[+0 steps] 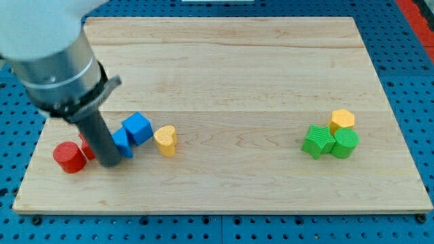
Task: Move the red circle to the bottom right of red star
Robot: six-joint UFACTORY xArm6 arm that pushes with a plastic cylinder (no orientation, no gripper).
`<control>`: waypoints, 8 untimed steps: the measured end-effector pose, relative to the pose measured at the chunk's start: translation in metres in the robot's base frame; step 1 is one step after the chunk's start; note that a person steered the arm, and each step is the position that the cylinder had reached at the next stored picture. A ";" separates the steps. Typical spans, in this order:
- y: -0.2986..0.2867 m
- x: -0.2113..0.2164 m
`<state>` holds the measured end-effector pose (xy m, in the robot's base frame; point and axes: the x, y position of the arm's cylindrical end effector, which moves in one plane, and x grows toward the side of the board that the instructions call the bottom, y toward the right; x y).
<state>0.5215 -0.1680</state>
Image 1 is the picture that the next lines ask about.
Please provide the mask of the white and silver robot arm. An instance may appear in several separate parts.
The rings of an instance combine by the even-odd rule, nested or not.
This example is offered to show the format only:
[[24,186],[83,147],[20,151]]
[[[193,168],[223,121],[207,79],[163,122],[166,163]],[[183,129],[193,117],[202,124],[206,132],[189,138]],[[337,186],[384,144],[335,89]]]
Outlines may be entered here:
[[106,0],[1,1],[1,63],[29,100],[69,123],[101,119],[98,107],[120,84],[106,78],[83,31],[84,15]]

